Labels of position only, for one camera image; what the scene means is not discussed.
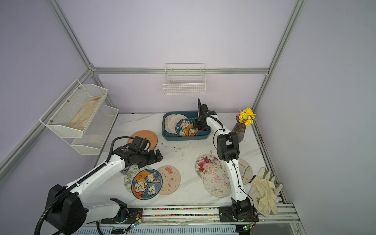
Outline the teal plastic storage box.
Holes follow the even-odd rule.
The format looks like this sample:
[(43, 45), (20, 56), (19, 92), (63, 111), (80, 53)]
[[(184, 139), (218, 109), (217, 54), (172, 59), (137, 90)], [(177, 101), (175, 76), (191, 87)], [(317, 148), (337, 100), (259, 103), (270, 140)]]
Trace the teal plastic storage box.
[(168, 115), (177, 115), (181, 114), (186, 116), (187, 118), (192, 118), (195, 119), (198, 116), (198, 111), (175, 111), (175, 112), (168, 112), (165, 113), (162, 119), (162, 136), (167, 140), (167, 141), (193, 141), (193, 140), (204, 140), (206, 139), (210, 133), (211, 129), (207, 131), (198, 131), (198, 134), (192, 137), (181, 137), (178, 134), (170, 134), (165, 131), (165, 126), (164, 126), (164, 120), (165, 117)]

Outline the blue yellow cartoon coaster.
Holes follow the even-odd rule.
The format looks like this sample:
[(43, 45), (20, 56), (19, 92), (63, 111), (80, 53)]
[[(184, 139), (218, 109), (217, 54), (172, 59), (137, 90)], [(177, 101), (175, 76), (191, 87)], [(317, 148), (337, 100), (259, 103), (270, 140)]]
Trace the blue yellow cartoon coaster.
[(194, 127), (194, 119), (184, 118), (175, 126), (176, 133), (181, 137), (192, 137), (198, 134), (198, 129)]

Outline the pink kitty round coaster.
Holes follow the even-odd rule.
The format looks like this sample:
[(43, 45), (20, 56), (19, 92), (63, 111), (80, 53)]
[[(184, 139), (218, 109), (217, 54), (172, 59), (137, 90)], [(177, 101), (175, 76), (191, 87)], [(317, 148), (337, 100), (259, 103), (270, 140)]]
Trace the pink kitty round coaster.
[(176, 125), (179, 121), (182, 119), (186, 119), (187, 117), (181, 114), (174, 115), (174, 117), (169, 122), (169, 129), (173, 132), (173, 134), (176, 133)]

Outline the white butterfly round coaster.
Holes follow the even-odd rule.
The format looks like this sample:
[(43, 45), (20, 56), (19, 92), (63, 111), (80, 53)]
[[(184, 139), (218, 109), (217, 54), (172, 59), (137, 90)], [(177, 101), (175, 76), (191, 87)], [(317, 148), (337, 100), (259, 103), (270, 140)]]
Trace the white butterfly round coaster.
[(169, 122), (174, 117), (174, 115), (168, 115), (164, 119), (164, 128), (167, 133), (173, 134), (173, 132), (169, 129)]

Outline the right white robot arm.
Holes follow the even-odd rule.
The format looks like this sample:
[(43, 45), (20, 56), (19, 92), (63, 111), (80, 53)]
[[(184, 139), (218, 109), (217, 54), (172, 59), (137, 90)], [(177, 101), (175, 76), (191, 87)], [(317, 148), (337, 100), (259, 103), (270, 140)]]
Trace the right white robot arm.
[(224, 163), (231, 183), (231, 209), (236, 221), (244, 221), (253, 215), (253, 203), (251, 197), (245, 192), (241, 180), (239, 165), (239, 139), (236, 132), (230, 131), (219, 120), (217, 113), (208, 109), (206, 104), (197, 100), (198, 114), (194, 119), (194, 127), (198, 130), (212, 130), (216, 141), (213, 141), (219, 159)]

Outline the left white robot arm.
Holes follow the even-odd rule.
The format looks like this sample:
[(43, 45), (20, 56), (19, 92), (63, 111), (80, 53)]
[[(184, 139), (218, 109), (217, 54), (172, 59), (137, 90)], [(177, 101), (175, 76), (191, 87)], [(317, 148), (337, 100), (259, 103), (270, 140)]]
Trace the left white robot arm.
[(86, 201), (118, 172), (133, 165), (142, 168), (158, 163), (163, 156), (160, 150), (150, 150), (151, 142), (148, 139), (132, 137), (131, 143), (114, 149), (117, 140), (112, 141), (107, 158), (99, 166), (73, 182), (64, 186), (57, 184), (50, 189), (34, 234), (40, 234), (45, 221), (57, 229), (58, 235), (71, 235), (87, 223), (99, 223), (103, 219), (122, 223), (129, 218), (127, 204), (115, 197), (94, 204), (87, 204)]

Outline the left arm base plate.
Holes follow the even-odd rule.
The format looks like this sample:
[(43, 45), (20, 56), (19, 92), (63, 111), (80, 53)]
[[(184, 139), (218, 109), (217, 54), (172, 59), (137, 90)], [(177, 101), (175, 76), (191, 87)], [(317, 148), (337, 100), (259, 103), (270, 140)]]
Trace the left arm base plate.
[(133, 224), (136, 221), (136, 218), (141, 218), (142, 215), (142, 208), (122, 209), (114, 218), (101, 220), (101, 224)]

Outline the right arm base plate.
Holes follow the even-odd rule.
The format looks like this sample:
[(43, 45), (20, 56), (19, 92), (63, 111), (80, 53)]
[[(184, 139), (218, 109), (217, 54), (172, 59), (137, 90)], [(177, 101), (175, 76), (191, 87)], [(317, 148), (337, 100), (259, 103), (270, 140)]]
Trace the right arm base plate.
[(231, 198), (231, 206), (219, 207), (220, 222), (259, 222), (256, 208), (249, 197), (244, 200)]

